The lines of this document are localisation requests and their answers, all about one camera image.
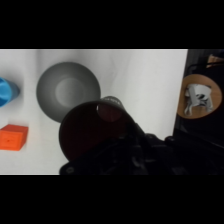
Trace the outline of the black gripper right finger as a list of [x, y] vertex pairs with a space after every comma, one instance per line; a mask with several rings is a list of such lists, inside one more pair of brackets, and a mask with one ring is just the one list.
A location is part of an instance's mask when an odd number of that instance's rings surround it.
[[173, 149], [154, 134], [146, 134], [134, 121], [128, 123], [128, 171], [131, 175], [176, 175]]

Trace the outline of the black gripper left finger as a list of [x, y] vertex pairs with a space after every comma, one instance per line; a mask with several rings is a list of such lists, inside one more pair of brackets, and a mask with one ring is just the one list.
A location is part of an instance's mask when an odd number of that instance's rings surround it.
[[131, 175], [133, 173], [130, 134], [118, 139], [107, 139], [77, 159], [63, 165], [60, 175]]

